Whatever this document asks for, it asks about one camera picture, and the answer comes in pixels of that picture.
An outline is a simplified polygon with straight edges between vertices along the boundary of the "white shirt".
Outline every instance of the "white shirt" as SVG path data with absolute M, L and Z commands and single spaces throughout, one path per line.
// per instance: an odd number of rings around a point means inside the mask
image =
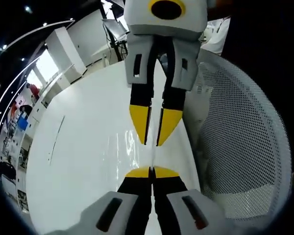
M 230 20 L 231 18 L 215 20 L 213 22 L 213 24 L 215 25 L 215 29 L 211 35 L 211 38 L 208 42 L 203 44 L 201 48 L 211 51 L 215 54 L 221 54 L 227 36 L 227 32 L 229 30 Z

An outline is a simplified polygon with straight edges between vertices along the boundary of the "ceiling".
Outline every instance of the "ceiling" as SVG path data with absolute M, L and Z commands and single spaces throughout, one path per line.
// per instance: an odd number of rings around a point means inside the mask
M 77 22 L 97 10 L 99 4 L 99 0 L 0 1 L 0 47 L 9 45 L 25 33 L 42 27 L 44 23 L 68 21 L 70 18 Z M 39 30 L 18 41 L 7 50 L 0 51 L 0 97 L 15 76 L 29 63 L 38 45 L 57 27 L 59 26 Z M 42 46 L 36 56 L 44 49 Z M 19 82 L 15 82 L 10 89 L 16 90 L 18 85 Z M 12 94 L 5 95 L 2 104 L 11 98 Z

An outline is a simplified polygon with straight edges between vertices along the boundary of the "white table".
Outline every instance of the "white table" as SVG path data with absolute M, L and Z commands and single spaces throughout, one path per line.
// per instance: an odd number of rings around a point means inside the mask
M 153 110 L 161 107 L 159 84 L 163 87 L 164 82 L 157 63 Z M 199 189 L 184 123 L 162 147 L 152 147 L 159 122 L 159 112 L 152 112 L 147 145 L 140 144 L 129 114 L 130 93 L 120 62 L 79 80 L 49 104 L 34 136 L 26 174 L 30 217 L 40 234 L 76 224 L 84 209 L 118 190 L 134 168 L 170 168 L 188 189 Z M 154 210 L 146 234 L 161 234 Z

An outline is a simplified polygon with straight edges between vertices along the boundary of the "perforated mesh panel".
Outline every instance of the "perforated mesh panel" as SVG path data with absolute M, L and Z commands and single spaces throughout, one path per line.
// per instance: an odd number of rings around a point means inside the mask
M 198 64 L 183 118 L 198 153 L 202 193 L 237 225 L 263 228 L 290 188 L 291 154 L 283 123 L 239 68 L 204 50 Z

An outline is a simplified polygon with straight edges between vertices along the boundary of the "black circle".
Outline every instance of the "black circle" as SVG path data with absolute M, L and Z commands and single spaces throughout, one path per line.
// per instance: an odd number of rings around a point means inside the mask
M 151 12 L 162 20 L 174 20 L 181 16 L 182 9 L 173 1 L 162 0 L 152 5 Z

